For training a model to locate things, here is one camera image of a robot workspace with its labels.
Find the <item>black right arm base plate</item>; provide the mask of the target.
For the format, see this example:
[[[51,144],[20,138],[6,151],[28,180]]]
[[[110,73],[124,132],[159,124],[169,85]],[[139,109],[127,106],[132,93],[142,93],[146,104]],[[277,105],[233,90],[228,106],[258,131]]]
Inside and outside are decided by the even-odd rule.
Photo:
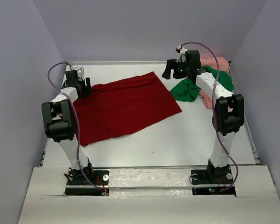
[[[206,169],[194,169],[191,170],[189,182],[194,196],[236,195],[235,187],[229,188],[233,183],[231,169],[214,178],[207,174]]]

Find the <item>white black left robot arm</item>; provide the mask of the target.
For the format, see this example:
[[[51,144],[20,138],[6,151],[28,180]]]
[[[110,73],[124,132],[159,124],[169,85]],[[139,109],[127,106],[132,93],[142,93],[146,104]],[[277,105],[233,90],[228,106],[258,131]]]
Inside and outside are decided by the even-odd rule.
[[[42,103],[44,130],[65,152],[71,165],[70,175],[89,184],[94,179],[94,171],[88,157],[77,148],[76,116],[71,103],[90,96],[91,83],[89,78],[84,78],[83,67],[66,71],[65,76],[61,92],[53,100]]]

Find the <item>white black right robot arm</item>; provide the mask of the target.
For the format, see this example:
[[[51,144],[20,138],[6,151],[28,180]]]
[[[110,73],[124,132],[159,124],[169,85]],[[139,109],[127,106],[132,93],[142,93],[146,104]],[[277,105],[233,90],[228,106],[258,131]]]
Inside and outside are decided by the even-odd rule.
[[[244,98],[227,90],[212,75],[210,69],[201,65],[198,50],[178,47],[176,51],[178,58],[167,61],[162,77],[187,78],[205,91],[214,103],[212,123],[216,138],[213,152],[206,169],[192,170],[190,180],[193,185],[216,184],[222,179],[231,180],[230,151],[236,133],[244,124]]]

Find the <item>red t-shirt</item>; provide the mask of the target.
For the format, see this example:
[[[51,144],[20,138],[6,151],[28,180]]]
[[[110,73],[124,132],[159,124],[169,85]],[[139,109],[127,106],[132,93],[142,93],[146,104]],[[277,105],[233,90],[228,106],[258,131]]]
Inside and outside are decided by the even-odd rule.
[[[182,112],[154,72],[97,84],[92,95],[74,102],[85,147],[138,132]]]

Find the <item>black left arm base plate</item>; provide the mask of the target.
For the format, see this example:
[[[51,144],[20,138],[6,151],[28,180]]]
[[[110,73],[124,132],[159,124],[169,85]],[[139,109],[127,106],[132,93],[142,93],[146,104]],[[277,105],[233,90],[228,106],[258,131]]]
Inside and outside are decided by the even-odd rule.
[[[65,195],[67,196],[109,196],[110,170],[94,169],[93,175],[85,174],[79,170],[77,176],[69,169],[63,174],[66,179]]]

